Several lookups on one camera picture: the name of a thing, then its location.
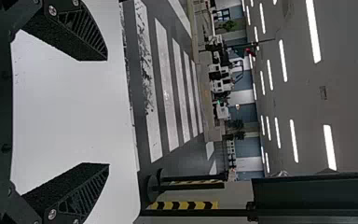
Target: ceiling light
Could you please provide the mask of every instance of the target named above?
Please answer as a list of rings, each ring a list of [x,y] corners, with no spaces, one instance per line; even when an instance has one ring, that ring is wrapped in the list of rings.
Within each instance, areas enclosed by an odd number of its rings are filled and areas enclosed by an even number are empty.
[[[263,164],[266,163],[266,161],[264,160],[264,148],[261,147],[261,160],[263,161]]]
[[[246,6],[246,13],[248,14],[248,24],[251,25],[251,13],[248,6]]]
[[[264,86],[263,71],[260,71],[260,79],[261,79],[261,90],[263,91],[263,95],[266,95],[266,87]]]
[[[321,46],[319,44],[318,27],[316,24],[315,7],[313,0],[306,0],[308,24],[310,26],[310,43],[312,44],[313,61],[318,63],[322,60]]]
[[[326,143],[328,167],[336,171],[336,155],[334,152],[333,135],[330,125],[324,125],[324,141]]]
[[[268,140],[271,141],[271,131],[269,130],[269,116],[266,116],[266,120],[267,120]]]
[[[266,33],[266,22],[264,21],[264,10],[263,4],[260,3],[260,18],[261,18],[261,27],[263,28],[263,34]]]
[[[251,62],[251,69],[253,69],[253,62],[252,62],[252,59],[253,57],[252,57],[252,55],[251,54],[249,54],[249,62]]]
[[[268,77],[269,77],[269,89],[274,90],[274,83],[272,81],[272,73],[271,73],[271,62],[267,60],[267,69],[268,69]]]
[[[257,26],[255,26],[255,42],[258,42]]]
[[[255,91],[255,84],[254,84],[254,94],[255,94],[255,101],[257,100],[257,92]]]
[[[293,144],[293,152],[294,152],[294,156],[295,156],[295,162],[298,163],[296,129],[295,129],[295,122],[292,119],[290,120],[290,132],[292,133],[292,144]]]
[[[280,40],[280,41],[279,41],[279,49],[280,49],[280,52],[281,52],[283,81],[284,81],[284,82],[287,82],[286,58],[285,58],[285,56],[284,56],[283,40]]]
[[[275,118],[275,131],[277,132],[278,148],[281,148],[281,134],[280,134],[280,132],[279,132],[278,118]]]
[[[269,154],[266,152],[267,173],[269,173]]]
[[[263,131],[263,135],[266,135],[266,130],[264,129],[264,118],[263,116],[260,116],[261,118],[261,130]]]

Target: rubber speed bump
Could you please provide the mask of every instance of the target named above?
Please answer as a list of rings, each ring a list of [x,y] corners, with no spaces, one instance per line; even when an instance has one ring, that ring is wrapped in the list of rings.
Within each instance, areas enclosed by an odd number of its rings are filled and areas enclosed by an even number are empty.
[[[224,183],[223,180],[196,180],[196,181],[173,181],[170,185],[208,185]]]
[[[155,202],[148,210],[211,210],[219,209],[218,202]]]

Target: white painted stripe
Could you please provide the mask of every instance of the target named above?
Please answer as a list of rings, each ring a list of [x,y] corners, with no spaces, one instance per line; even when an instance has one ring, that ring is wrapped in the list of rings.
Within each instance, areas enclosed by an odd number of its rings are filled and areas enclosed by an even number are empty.
[[[121,28],[121,34],[123,35],[123,45],[127,46],[127,38],[125,35],[125,22],[124,22],[124,10],[123,10],[123,3],[118,4],[119,6],[119,10],[120,10],[120,28]],[[130,82],[130,71],[129,69],[126,67],[126,75],[127,75],[127,81]],[[138,156],[138,147],[136,144],[136,128],[135,128],[135,118],[133,115],[133,108],[132,108],[132,102],[130,104],[130,114],[131,114],[131,126],[132,126],[132,141],[133,141],[133,150],[135,152],[135,165],[136,165],[136,171],[140,171],[141,170],[141,166],[139,164],[139,156]]]
[[[191,115],[191,123],[193,126],[193,136],[198,135],[197,131],[197,121],[196,121],[196,108],[194,106],[194,94],[193,94],[193,84],[191,81],[191,73],[190,73],[190,60],[188,59],[188,55],[183,51],[185,55],[185,67],[186,67],[186,79],[187,79],[187,88],[188,88],[188,101],[190,102],[190,115]]]
[[[144,88],[149,91],[146,123],[149,138],[149,150],[151,162],[162,157],[161,136],[159,133],[158,106],[156,99],[156,85],[153,71],[153,60],[151,54],[149,23],[147,18],[147,8],[141,0],[135,0],[136,23],[138,32],[139,50],[144,59],[141,60],[143,70],[150,76],[150,80],[144,79]]]
[[[213,161],[211,170],[209,171],[209,175],[217,175],[216,161]]]
[[[183,10],[182,6],[179,3],[179,0],[168,0],[168,2],[171,4],[171,7],[176,13],[176,16],[179,18],[180,22],[185,27],[188,35],[191,38],[191,26],[190,21],[188,20],[187,15],[185,14],[185,11]]]
[[[193,81],[194,81],[194,86],[196,88],[195,94],[196,94],[196,102],[197,102],[197,113],[198,113],[198,118],[199,118],[199,132],[203,133],[201,105],[200,105],[199,82],[197,80],[196,64],[193,61],[191,61],[191,66],[193,67]]]
[[[188,115],[187,115],[185,82],[184,82],[183,68],[182,68],[182,57],[180,54],[181,53],[180,46],[174,39],[172,40],[172,42],[173,42],[173,56],[175,59],[176,77],[178,82],[180,116],[182,118],[183,138],[186,143],[190,140],[190,129],[188,127]]]
[[[214,153],[214,145],[213,142],[209,142],[206,144],[206,157],[209,160],[212,157],[212,154]]]
[[[175,102],[173,101],[172,74],[170,66],[170,54],[168,52],[167,31],[156,21],[158,42],[159,68],[161,71],[161,84],[164,97],[165,117],[167,120],[167,133],[170,151],[179,147],[178,129],[176,124]]]

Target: black speed bump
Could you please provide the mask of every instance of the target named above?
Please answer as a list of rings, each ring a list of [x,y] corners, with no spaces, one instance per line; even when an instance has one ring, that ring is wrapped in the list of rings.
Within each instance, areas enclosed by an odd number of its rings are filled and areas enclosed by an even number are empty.
[[[212,210],[218,209],[218,202],[155,202],[148,210]]]

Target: crosswalk stripe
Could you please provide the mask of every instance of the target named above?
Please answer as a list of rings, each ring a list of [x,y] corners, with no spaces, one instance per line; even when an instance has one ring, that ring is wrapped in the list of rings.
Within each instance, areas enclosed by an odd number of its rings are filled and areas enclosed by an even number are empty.
[[[203,122],[202,122],[202,114],[201,114],[201,109],[200,109],[200,92],[199,92],[199,82],[197,79],[197,69],[196,69],[196,65],[194,64],[193,61],[191,61],[191,66],[193,68],[193,79],[194,79],[194,87],[195,87],[195,95],[196,95],[196,102],[197,102],[197,114],[198,114],[198,118],[199,118],[199,132],[203,133]]]
[[[183,24],[188,35],[191,38],[190,20],[188,19],[187,15],[185,14],[185,11],[183,10],[179,1],[178,0],[168,0],[168,2],[171,4],[171,7],[173,8],[173,10],[176,13],[176,16],[179,18],[179,21]]]
[[[172,40],[172,44],[173,44],[173,55],[175,59],[177,84],[178,84],[180,115],[182,118],[183,138],[184,138],[184,142],[186,143],[190,140],[190,130],[188,127],[188,115],[187,115],[185,82],[184,82],[183,67],[182,67],[182,57],[181,57],[180,46],[174,39]]]
[[[192,77],[190,73],[190,60],[188,55],[184,52],[185,59],[185,67],[186,67],[186,79],[187,79],[187,88],[188,88],[188,100],[190,102],[190,115],[191,115],[191,123],[193,126],[193,136],[196,137],[198,135],[197,129],[197,121],[196,121],[196,108],[194,106],[194,93],[193,93],[193,84]]]
[[[161,136],[159,130],[158,105],[156,97],[155,76],[153,71],[153,59],[151,54],[151,44],[149,35],[149,23],[146,5],[141,0],[135,0],[136,27],[138,33],[139,50],[142,52],[141,61],[142,71],[150,77],[144,79],[144,86],[150,91],[147,101],[147,132],[149,140],[150,160],[154,162],[162,157]]]
[[[167,31],[157,19],[155,19],[155,21],[158,41],[159,68],[161,71],[161,84],[167,121],[168,143],[170,151],[173,151],[179,147],[179,138],[175,114],[175,103],[173,100],[172,74],[170,54],[168,52]]]

